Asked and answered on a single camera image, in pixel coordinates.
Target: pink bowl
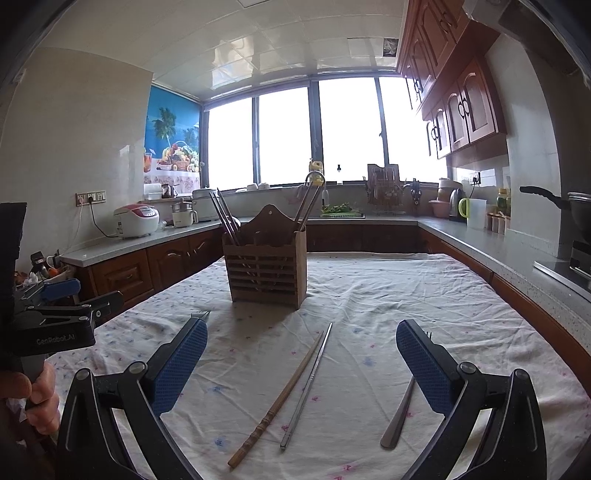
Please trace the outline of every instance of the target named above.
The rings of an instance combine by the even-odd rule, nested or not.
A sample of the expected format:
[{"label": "pink bowl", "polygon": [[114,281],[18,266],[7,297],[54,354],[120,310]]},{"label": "pink bowl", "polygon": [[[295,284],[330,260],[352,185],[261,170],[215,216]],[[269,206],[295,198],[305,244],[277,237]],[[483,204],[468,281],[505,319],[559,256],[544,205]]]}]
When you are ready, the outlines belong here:
[{"label": "pink bowl", "polygon": [[449,217],[449,202],[442,202],[441,200],[429,200],[433,207],[433,215],[437,218]]}]

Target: white cloth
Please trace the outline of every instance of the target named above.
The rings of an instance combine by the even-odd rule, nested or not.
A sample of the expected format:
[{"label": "white cloth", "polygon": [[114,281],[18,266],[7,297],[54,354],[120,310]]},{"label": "white cloth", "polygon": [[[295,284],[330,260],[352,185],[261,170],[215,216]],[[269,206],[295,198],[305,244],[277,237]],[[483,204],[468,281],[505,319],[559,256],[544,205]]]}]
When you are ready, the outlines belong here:
[{"label": "white cloth", "polygon": [[[211,310],[207,348],[162,419],[205,480],[400,479],[443,418],[417,386],[398,446],[379,445],[410,379],[395,342],[402,319],[414,319],[456,361],[473,362],[483,373],[509,375],[518,367],[530,373],[550,479],[566,470],[591,432],[591,402],[567,365],[489,285],[447,255],[309,254],[307,298],[296,312],[232,304],[219,261],[98,328],[94,347],[54,355],[61,406],[79,368],[116,373],[146,361],[196,310]],[[313,360],[231,472],[226,462],[329,322],[335,324],[289,447],[280,453],[279,442]],[[124,416],[118,419],[139,471],[150,477]],[[454,476],[467,468],[485,424],[482,414]]]}]

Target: plastic container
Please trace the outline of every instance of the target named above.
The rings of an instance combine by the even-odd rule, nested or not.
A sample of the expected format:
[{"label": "plastic container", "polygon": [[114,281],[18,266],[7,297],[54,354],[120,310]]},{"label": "plastic container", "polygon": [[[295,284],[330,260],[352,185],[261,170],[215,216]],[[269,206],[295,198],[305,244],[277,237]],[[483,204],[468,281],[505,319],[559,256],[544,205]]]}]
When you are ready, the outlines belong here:
[{"label": "plastic container", "polygon": [[486,200],[464,198],[460,200],[458,210],[460,215],[467,219],[469,228],[475,230],[483,230],[486,228]]}]

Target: finger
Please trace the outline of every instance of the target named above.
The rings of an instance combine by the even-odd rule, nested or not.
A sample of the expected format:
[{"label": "finger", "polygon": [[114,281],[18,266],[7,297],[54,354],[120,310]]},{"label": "finger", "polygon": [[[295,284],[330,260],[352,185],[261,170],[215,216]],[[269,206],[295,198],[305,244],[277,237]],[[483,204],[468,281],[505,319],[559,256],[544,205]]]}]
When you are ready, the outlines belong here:
[{"label": "finger", "polygon": [[45,362],[43,372],[37,377],[33,383],[31,391],[31,401],[35,404],[40,404],[45,400],[49,400],[56,388],[56,371],[53,365]]},{"label": "finger", "polygon": [[43,427],[53,420],[56,416],[57,407],[60,405],[60,397],[53,394],[49,400],[31,407],[27,410],[29,423],[34,427]]},{"label": "finger", "polygon": [[60,413],[57,411],[51,422],[43,427],[36,427],[37,431],[42,435],[51,435],[57,432],[60,428]]},{"label": "finger", "polygon": [[31,382],[20,372],[0,371],[0,398],[28,398]]}]

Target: kettle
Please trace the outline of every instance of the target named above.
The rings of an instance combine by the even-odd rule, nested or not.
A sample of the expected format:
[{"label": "kettle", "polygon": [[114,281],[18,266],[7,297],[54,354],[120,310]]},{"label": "kettle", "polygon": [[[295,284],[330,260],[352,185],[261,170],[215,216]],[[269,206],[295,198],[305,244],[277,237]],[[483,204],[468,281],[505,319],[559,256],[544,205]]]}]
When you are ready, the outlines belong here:
[{"label": "kettle", "polygon": [[462,189],[455,189],[449,197],[449,219],[456,222],[465,222],[466,219],[460,215],[460,200],[466,195]]}]

